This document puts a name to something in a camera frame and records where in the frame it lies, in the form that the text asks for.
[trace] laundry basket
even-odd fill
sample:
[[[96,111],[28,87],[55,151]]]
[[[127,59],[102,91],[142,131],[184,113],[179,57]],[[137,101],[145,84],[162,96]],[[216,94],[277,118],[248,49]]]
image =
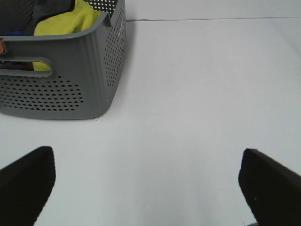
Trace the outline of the laundry basket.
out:
[[[0,69],[0,112],[39,119],[88,119],[105,113],[124,64],[125,0],[86,0],[104,13],[79,33],[3,36],[9,29],[26,28],[34,2],[0,0],[0,64],[44,62],[51,71]]]

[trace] yellow towel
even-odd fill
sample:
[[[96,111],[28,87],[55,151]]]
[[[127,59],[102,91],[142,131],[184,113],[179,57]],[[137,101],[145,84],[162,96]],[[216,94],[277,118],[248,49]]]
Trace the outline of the yellow towel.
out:
[[[59,35],[80,32],[91,27],[98,19],[100,11],[95,11],[84,0],[75,0],[72,12],[62,13],[38,23],[34,35]],[[47,64],[33,63],[35,71],[50,71]]]

